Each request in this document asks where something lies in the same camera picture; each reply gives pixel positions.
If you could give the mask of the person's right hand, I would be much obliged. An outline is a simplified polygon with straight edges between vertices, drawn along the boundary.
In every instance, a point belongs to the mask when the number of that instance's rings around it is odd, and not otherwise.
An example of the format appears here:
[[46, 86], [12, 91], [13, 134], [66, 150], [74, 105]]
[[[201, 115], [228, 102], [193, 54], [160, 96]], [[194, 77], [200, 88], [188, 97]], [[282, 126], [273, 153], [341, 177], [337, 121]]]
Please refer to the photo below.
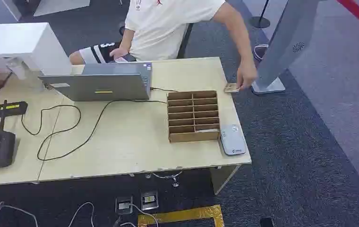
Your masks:
[[112, 50], [110, 52], [110, 56], [114, 59], [114, 60], [117, 60], [118, 58], [121, 58], [125, 55], [128, 54], [128, 49], [124, 48], [124, 47], [119, 47], [119, 48], [116, 48], [114, 50]]

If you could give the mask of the person's left hand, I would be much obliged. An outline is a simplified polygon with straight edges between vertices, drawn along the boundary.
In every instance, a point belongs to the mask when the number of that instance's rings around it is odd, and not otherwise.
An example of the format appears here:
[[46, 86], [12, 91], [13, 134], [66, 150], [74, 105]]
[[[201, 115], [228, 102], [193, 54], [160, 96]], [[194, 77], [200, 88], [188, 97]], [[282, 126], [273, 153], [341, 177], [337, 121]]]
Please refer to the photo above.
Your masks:
[[257, 78], [257, 70], [253, 61], [242, 59], [237, 70], [237, 88], [243, 90], [252, 86]]

